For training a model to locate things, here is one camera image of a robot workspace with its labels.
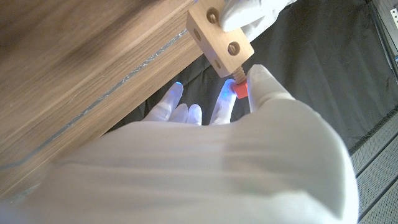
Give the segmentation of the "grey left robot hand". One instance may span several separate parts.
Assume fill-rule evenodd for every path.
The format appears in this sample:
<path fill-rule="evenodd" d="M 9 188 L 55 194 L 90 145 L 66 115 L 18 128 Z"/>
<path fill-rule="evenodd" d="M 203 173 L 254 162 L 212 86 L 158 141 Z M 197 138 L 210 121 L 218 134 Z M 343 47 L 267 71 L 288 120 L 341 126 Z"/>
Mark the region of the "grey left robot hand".
<path fill-rule="evenodd" d="M 225 32 L 240 28 L 252 42 L 273 25 L 280 12 L 297 0 L 229 0 L 220 15 Z"/>

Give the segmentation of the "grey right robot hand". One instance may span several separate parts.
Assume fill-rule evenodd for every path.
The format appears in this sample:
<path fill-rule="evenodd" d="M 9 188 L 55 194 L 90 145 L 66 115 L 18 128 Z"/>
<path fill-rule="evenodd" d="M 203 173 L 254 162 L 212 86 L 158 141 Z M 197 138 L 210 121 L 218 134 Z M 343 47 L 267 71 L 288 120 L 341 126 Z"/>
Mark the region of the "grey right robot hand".
<path fill-rule="evenodd" d="M 347 148 L 262 65 L 249 114 L 227 80 L 210 124 L 175 83 L 142 120 L 75 149 L 2 223 L 356 223 Z"/>

